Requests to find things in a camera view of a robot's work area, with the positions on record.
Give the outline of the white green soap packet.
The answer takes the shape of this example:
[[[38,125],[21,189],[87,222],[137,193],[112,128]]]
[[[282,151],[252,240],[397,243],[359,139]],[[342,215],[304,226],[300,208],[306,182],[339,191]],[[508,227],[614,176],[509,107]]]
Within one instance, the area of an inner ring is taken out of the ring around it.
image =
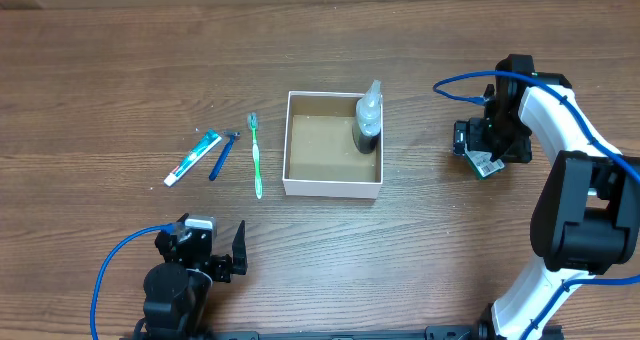
[[[476,177],[480,180],[487,179],[493,174],[505,169],[505,165],[500,159],[495,161],[491,160],[490,152],[466,150],[465,158],[476,174]]]

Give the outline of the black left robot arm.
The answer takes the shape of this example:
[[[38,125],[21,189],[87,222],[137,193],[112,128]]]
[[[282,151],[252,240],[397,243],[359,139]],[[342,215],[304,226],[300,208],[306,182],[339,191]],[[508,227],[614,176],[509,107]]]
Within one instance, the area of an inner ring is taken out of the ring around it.
[[[155,246],[164,262],[145,276],[144,317],[135,327],[135,339],[217,337],[201,319],[213,284],[247,272],[246,223],[237,229],[231,254],[212,253],[216,236],[213,217],[188,213],[159,232]]]

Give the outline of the teal toothpaste tube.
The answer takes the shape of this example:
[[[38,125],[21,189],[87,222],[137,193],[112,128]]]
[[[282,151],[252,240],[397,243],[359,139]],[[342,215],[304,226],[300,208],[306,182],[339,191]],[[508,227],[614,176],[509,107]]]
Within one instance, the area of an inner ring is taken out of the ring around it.
[[[202,139],[190,150],[183,161],[164,179],[167,187],[175,185],[202,157],[221,142],[220,135],[209,129]]]

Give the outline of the clear spray bottle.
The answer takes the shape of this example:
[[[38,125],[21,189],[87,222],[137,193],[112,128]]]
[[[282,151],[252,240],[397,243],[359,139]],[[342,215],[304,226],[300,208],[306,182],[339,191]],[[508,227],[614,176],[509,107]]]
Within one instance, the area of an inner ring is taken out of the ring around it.
[[[372,153],[382,131],[381,81],[374,80],[364,96],[356,102],[352,137],[362,154]]]

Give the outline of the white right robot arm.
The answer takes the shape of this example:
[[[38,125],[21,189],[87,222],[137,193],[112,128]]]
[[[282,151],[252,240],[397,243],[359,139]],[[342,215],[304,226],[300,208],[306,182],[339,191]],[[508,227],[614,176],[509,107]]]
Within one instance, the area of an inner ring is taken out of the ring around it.
[[[639,160],[607,142],[579,108],[562,74],[536,71],[530,55],[510,54],[494,83],[471,98],[480,118],[454,124],[452,151],[486,177],[528,163],[538,139],[551,164],[532,213],[533,255],[509,290],[483,311],[468,339],[560,339],[549,321],[580,287],[636,284],[608,279],[639,237]]]

